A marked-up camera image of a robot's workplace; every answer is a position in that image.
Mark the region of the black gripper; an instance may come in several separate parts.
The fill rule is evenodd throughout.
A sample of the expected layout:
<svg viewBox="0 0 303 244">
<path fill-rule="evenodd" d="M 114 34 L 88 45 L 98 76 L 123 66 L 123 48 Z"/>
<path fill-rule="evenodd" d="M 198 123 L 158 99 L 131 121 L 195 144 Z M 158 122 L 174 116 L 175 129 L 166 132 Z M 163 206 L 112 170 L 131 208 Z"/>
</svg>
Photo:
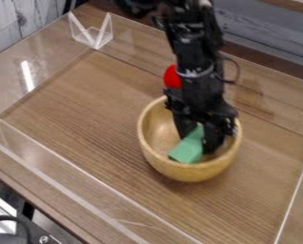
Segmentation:
<svg viewBox="0 0 303 244">
<path fill-rule="evenodd" d="M 234 135 L 238 112 L 224 99 L 224 84 L 211 75 L 180 77 L 182 88 L 164 86 L 166 108 L 171 111 L 179 138 L 203 126 L 203 154 L 214 153 L 226 136 Z"/>
</svg>

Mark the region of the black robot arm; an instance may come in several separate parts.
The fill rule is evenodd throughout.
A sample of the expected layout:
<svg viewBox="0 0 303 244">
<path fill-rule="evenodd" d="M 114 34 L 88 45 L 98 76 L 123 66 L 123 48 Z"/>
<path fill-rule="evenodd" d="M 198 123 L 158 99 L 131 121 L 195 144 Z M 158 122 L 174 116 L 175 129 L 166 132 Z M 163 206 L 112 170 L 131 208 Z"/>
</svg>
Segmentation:
<svg viewBox="0 0 303 244">
<path fill-rule="evenodd" d="M 202 127 L 204 153 L 214 153 L 234 135 L 238 111 L 224 98 L 223 32 L 212 0 L 114 0 L 126 15 L 142 18 L 164 4 L 171 10 L 152 19 L 164 31 L 176 56 L 175 77 L 164 83 L 166 108 L 172 112 L 179 136 Z"/>
</svg>

